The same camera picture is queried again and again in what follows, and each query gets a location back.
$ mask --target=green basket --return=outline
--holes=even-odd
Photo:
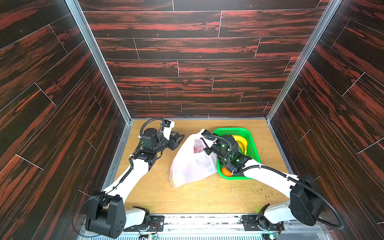
[[[260,160],[260,157],[259,157],[259,153],[257,152],[256,146],[255,146],[255,142],[253,141],[252,134],[247,129],[242,128],[242,127],[221,127],[221,128],[216,129],[214,131],[214,133],[216,133],[219,136],[224,136],[224,135],[239,135],[239,136],[242,136],[248,142],[248,145],[247,145],[247,156],[249,156],[252,159],[254,159],[254,160],[258,161],[259,163],[261,163],[261,160]],[[219,160],[217,159],[217,171],[220,174],[220,176],[222,178],[224,178],[224,179],[228,179],[228,180],[251,179],[249,177],[241,177],[241,176],[227,177],[227,176],[225,176],[221,172],[221,168],[222,167],[223,167],[223,165],[221,165]]]

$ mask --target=white plastic bag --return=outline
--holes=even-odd
[[[217,172],[216,162],[217,155],[211,153],[207,155],[203,148],[205,144],[200,139],[203,137],[201,133],[189,136],[180,147],[170,168],[169,179],[174,188],[190,182],[199,181]],[[212,141],[206,140],[209,147]]]

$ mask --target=wood panel wall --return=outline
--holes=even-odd
[[[384,238],[383,22],[381,1],[344,0],[271,121],[294,171],[341,210],[339,240]]]
[[[125,122],[64,0],[0,6],[0,239],[76,239]]]
[[[328,1],[79,3],[133,118],[222,118],[267,115]]]

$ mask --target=banana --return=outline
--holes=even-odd
[[[247,145],[248,145],[248,142],[246,141],[246,139],[243,138],[242,136],[239,136],[239,135],[232,135],[232,137],[236,140],[236,142],[239,143],[241,150],[243,151],[244,155],[246,155],[247,154]]]

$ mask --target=table surface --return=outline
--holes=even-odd
[[[135,150],[139,131],[145,120],[135,120],[129,135],[116,178],[129,167],[129,155]],[[159,121],[147,127],[160,127]],[[243,127],[253,136],[264,165],[288,172],[272,134],[263,119],[250,120],[177,120],[173,131],[185,134],[198,133],[202,128],[213,132],[219,127]],[[226,180],[218,173],[203,180],[172,187],[169,174],[178,149],[166,149],[152,169],[136,184],[125,202],[125,208],[140,206],[151,213],[254,213],[265,204],[288,200],[279,191],[257,180]]]

